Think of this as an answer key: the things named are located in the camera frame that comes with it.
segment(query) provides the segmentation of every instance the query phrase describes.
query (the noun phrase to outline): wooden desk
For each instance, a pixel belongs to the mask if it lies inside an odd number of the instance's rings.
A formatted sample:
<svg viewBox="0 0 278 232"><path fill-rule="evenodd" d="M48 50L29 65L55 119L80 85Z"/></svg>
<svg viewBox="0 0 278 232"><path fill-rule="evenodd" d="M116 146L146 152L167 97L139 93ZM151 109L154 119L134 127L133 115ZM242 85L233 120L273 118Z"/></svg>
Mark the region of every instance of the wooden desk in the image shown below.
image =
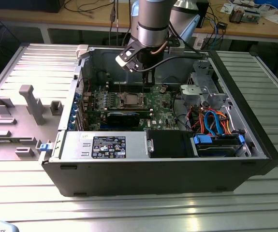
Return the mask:
<svg viewBox="0 0 278 232"><path fill-rule="evenodd" d="M90 3L94 0L77 0L78 4ZM278 24L272 23L264 18L261 18L259 24L240 23L233 24L229 22L229 15L220 13L221 5L226 3L226 0L211 0L214 14L219 18L219 21L228 24L225 39L233 40L250 40L250 41L266 41L278 42ZM108 0L100 0L98 3L85 6L84 9L91 9L97 6L108 4ZM76 0L72 0L67 4L67 7L76 10ZM102 7L93 11L93 18L82 15L78 12L70 12L62 8L59 13L44 13L30 12L17 10L0 10L0 20L8 25L37 27L41 30L45 43L52 43L48 33L48 29L77 29L77 30L100 30L108 31L110 27L109 16L112 5ZM126 32L129 26L129 11L127 3L119 4L119 31ZM195 30L194 37L198 41L210 36L213 32L208 20L205 20L204 25L200 29Z"/></svg>

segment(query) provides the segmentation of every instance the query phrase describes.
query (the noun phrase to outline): black cable on desk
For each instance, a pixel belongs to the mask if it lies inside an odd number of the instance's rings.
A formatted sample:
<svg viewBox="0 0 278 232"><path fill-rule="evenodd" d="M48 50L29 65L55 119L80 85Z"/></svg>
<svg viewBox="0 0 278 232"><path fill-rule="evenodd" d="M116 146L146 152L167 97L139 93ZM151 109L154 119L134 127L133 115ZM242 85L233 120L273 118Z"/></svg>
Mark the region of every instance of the black cable on desk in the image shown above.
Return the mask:
<svg viewBox="0 0 278 232"><path fill-rule="evenodd" d="M109 29L109 45L111 46L111 31L112 31L112 26L113 23L115 22L115 15L116 15L116 10L115 10L115 0L113 1L113 7L111 10L111 14L110 14L110 29Z"/></svg>
<svg viewBox="0 0 278 232"><path fill-rule="evenodd" d="M117 17L116 17L116 46L118 46L118 0L116 0L117 4Z"/></svg>
<svg viewBox="0 0 278 232"><path fill-rule="evenodd" d="M128 30L127 30L124 38L123 38L123 41L121 42L122 46L125 46L125 40L126 40L127 34L129 33L129 31L131 29L131 18L132 17L131 17L131 2L130 2L130 0L128 0L128 10L129 10L129 28L128 28Z"/></svg>
<svg viewBox="0 0 278 232"><path fill-rule="evenodd" d="M106 5L102 5L102 6L98 6L98 7L95 7L95 8L92 8L92 9L88 9L88 10L81 10L81 11L78 11L78 10L72 10L72 9L69 9L68 7L67 7L67 4L69 3L69 2L71 2L72 0L68 0L67 2L65 2L65 4L64 4L64 8L66 9L66 10L68 10L68 11L71 11L71 12L88 12L88 11L93 11L93 10L97 10L97 9L99 9L99 8L102 8L102 7L105 7L105 6L109 6L109 5L112 5L113 4L113 2L111 2L111 3L109 3L109 4L106 4Z"/></svg>

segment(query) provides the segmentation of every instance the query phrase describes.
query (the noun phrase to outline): metal bracket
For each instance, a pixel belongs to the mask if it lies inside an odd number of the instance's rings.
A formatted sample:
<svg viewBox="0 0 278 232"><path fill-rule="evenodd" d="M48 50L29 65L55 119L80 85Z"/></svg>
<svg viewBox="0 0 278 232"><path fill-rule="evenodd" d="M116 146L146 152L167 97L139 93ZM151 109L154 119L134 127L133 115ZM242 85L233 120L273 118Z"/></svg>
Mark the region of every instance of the metal bracket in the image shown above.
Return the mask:
<svg viewBox="0 0 278 232"><path fill-rule="evenodd" d="M88 56L88 44L80 44L76 49L76 58L82 59Z"/></svg>
<svg viewBox="0 0 278 232"><path fill-rule="evenodd" d="M147 150L148 150L148 152L153 152L154 151L154 144L153 144L152 139L147 141Z"/></svg>

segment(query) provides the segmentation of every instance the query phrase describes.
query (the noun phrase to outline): connector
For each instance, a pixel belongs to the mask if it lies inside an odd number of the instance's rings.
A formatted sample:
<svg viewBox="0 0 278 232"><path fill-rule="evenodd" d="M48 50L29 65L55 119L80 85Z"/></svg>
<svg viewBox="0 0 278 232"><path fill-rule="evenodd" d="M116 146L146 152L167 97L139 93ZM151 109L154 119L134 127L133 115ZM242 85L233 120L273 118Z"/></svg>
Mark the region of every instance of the connector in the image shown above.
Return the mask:
<svg viewBox="0 0 278 232"><path fill-rule="evenodd" d="M115 7L113 7L112 10L111 10L111 14L110 14L110 22L111 23L115 22L115 15L116 15Z"/></svg>

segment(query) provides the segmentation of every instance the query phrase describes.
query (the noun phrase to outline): power supply label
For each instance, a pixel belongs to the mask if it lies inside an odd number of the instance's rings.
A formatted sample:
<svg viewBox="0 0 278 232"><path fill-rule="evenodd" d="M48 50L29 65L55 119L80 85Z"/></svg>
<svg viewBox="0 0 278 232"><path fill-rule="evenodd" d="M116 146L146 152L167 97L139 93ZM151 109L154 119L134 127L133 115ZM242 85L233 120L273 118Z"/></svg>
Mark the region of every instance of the power supply label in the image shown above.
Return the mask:
<svg viewBox="0 0 278 232"><path fill-rule="evenodd" d="M94 159L126 158L126 137L94 137L91 154Z"/></svg>

